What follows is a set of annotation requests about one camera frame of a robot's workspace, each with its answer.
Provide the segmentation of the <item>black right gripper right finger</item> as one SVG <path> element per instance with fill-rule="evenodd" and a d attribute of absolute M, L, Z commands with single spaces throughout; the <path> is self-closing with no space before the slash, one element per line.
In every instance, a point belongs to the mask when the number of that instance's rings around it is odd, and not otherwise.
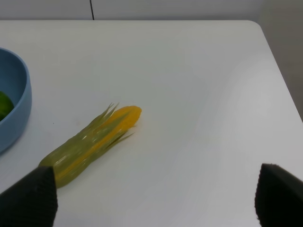
<path fill-rule="evenodd" d="M 262 227 L 303 225 L 303 182 L 275 164 L 261 165 L 255 211 Z"/>

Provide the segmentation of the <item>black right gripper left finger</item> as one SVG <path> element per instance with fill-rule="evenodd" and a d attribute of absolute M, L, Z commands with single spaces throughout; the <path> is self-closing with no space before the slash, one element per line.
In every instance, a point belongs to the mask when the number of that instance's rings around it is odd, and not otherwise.
<path fill-rule="evenodd" d="M 2 227 L 52 227 L 57 210 L 51 166 L 37 167 L 0 194 Z"/>

